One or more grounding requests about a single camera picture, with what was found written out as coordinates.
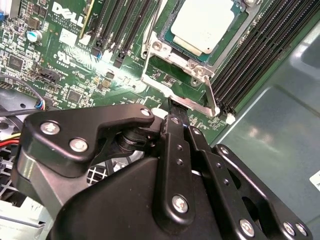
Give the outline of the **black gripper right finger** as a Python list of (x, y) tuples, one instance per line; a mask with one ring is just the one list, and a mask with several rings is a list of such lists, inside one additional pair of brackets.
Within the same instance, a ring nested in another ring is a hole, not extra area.
[(210, 147), (187, 128), (193, 165), (202, 174), (224, 240), (312, 240), (305, 223), (227, 146)]

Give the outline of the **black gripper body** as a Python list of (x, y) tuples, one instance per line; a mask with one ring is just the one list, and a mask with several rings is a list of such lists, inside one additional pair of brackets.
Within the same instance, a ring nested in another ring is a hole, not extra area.
[(158, 159), (138, 160), (74, 195), (58, 213), (53, 240), (231, 240), (215, 218), (200, 176), (192, 175), (195, 219), (186, 231), (162, 230), (152, 214)]

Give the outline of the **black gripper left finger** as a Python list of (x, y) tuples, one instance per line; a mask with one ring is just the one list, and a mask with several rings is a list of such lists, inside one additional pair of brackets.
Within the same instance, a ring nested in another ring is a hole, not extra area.
[(173, 101), (164, 118), (138, 103), (31, 114), (21, 131), (14, 185), (43, 204), (55, 223), (76, 194), (139, 160), (156, 158), (153, 219), (178, 235), (196, 216), (188, 123), (186, 107)]

